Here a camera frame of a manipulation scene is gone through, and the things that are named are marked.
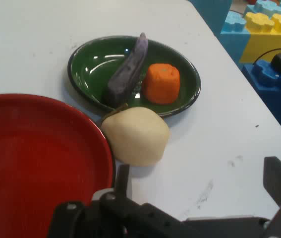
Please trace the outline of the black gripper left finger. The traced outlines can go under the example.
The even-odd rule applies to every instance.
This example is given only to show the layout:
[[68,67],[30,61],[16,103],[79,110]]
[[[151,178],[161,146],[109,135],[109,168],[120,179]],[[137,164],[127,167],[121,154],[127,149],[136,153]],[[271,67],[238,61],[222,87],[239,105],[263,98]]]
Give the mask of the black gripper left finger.
[[183,238],[185,225],[150,204],[127,198],[128,165],[118,168],[114,188],[102,190],[88,206],[69,201],[58,205],[50,238]]

